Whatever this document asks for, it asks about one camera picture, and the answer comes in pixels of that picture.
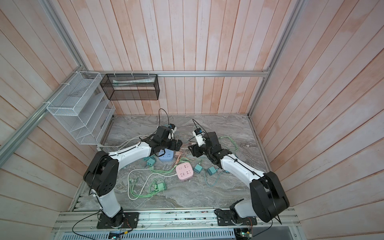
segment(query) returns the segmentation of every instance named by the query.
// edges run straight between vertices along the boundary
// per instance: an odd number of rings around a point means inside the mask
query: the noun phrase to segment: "black mounting plate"
[[[221,210],[220,215],[222,217],[217,217],[217,224],[219,226],[233,226],[234,225],[233,222],[231,221],[232,220],[231,210]],[[236,224],[241,223],[240,225],[247,225],[248,224],[249,226],[251,226],[251,223],[252,223],[252,225],[257,225],[256,217],[239,218],[238,220],[233,220],[233,221]]]
[[[123,226],[121,228],[137,228],[137,221],[139,219],[139,213],[138,212],[125,212],[124,213],[124,220],[123,220]],[[100,220],[97,224],[97,229],[111,229],[111,225],[109,224],[109,219],[102,214],[100,216]]]

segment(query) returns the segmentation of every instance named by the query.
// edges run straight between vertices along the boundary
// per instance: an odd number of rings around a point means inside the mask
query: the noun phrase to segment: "wooden wall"
[[[252,116],[308,239],[384,239],[383,12],[308,1]]]
[[[0,144],[77,68],[38,0],[0,0]],[[2,239],[45,239],[94,149],[48,115],[0,169]]]
[[[52,0],[88,69],[263,70],[297,0]],[[247,113],[261,79],[159,78],[118,114]]]

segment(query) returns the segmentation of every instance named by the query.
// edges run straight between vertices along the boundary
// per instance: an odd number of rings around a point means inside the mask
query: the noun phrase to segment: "gray marble surface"
[[[175,134],[176,138],[181,139],[183,143],[188,142],[188,139],[192,137],[192,131],[194,129],[192,118],[199,122],[208,132],[215,131],[218,136],[230,136],[239,146],[239,150],[235,152],[238,158],[258,170],[266,170],[260,150],[257,148],[256,141],[253,137],[247,116],[242,114],[219,116],[169,116],[170,123],[177,126],[177,132]],[[167,123],[166,116],[161,116],[161,123]],[[136,137],[137,135],[151,134],[156,130],[158,124],[159,118],[154,115],[118,116],[114,120],[105,145],[116,146],[120,145],[127,139]],[[138,141],[132,141],[128,146],[137,142]],[[220,142],[221,144],[227,145],[229,148],[233,148],[233,145],[228,139],[221,139]],[[199,159],[194,157],[192,158],[195,159],[195,161],[191,162],[192,167],[194,167],[201,159],[203,160],[203,168],[208,169],[213,166],[213,164],[206,157],[202,156]],[[171,168],[171,164],[172,162],[161,162],[157,159],[154,167],[155,169],[168,170]],[[142,169],[144,165],[144,161],[137,160],[121,169],[118,173],[118,179],[114,190],[117,200],[125,210],[199,207],[224,208],[229,207],[229,205],[239,199],[250,198],[249,188],[230,173],[221,174],[217,183],[213,187],[209,187],[205,182],[203,172],[200,174],[194,172],[193,177],[185,182],[181,182],[177,176],[163,177],[160,175],[153,175],[148,182],[151,183],[152,179],[155,177],[161,178],[165,181],[167,190],[150,198],[139,198],[132,201],[127,196],[127,176],[133,169]],[[206,181],[212,185],[221,171],[222,170],[219,169],[218,173],[212,176],[206,174]],[[131,173],[130,178],[138,178],[137,184],[134,188],[136,191],[140,191],[143,183],[150,174],[151,172],[149,170],[135,171]],[[148,192],[148,186],[149,184],[147,183],[143,193]],[[99,208],[96,198],[88,196],[88,191],[89,188],[86,187],[82,192],[76,204],[75,211],[97,210]]]

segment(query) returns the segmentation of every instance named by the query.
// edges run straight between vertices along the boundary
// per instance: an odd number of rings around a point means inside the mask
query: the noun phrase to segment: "black mesh basket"
[[[156,74],[108,73],[100,83],[109,100],[158,100]]]

